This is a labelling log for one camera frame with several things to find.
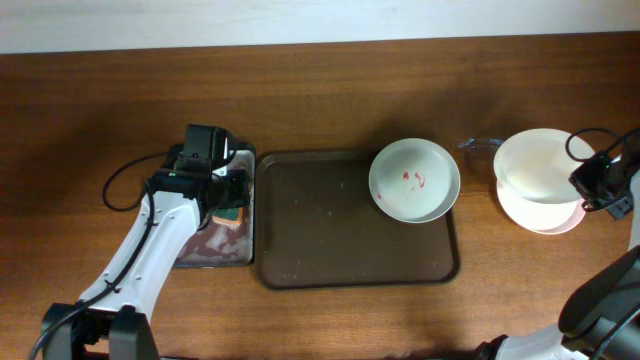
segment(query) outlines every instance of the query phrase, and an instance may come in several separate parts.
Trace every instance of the table surface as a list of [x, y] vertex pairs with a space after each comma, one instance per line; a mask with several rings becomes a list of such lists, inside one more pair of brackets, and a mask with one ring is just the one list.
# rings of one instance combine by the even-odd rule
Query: table surface
[[[530, 128], [622, 132], [640, 118], [640, 34], [12, 55], [0, 57], [0, 352], [21, 359], [53, 302], [73, 303], [135, 212], [102, 205], [120, 165], [188, 123], [283, 150], [449, 149], [462, 268], [444, 286], [275, 292], [252, 267], [174, 270], [152, 329], [161, 354], [383, 358], [475, 348], [554, 323], [571, 293], [626, 251], [630, 219], [588, 214], [558, 236], [497, 204], [489, 149]], [[610, 139], [585, 136], [594, 148]], [[123, 174], [124, 205], [158, 162]]]

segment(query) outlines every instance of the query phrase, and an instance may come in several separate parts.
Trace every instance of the red mark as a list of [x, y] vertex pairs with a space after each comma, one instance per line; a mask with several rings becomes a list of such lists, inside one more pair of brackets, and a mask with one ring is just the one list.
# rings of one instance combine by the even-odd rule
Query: red mark
[[420, 185], [420, 187], [423, 188], [426, 180], [418, 173], [416, 173], [414, 176], [416, 177], [416, 179], [418, 179], [418, 184]]

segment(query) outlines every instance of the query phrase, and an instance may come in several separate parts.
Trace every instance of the metal tray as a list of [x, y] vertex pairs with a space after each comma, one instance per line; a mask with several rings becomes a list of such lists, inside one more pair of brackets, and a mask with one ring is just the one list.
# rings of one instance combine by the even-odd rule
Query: metal tray
[[375, 205], [375, 152], [277, 153], [256, 171], [256, 270], [271, 289], [441, 284], [460, 268], [453, 213], [407, 224]]

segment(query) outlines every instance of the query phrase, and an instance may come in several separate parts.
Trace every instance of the white wall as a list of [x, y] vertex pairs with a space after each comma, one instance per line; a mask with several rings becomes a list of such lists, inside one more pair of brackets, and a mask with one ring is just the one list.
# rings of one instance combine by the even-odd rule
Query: white wall
[[640, 29], [640, 0], [0, 0], [0, 53]]

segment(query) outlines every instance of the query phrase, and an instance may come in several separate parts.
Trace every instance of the brown tray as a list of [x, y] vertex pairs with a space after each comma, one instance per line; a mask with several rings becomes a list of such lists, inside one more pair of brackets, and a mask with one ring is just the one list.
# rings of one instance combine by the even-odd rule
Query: brown tray
[[256, 269], [271, 289], [441, 284], [460, 268], [453, 213], [407, 224], [369, 192], [375, 152], [278, 153], [256, 172]]

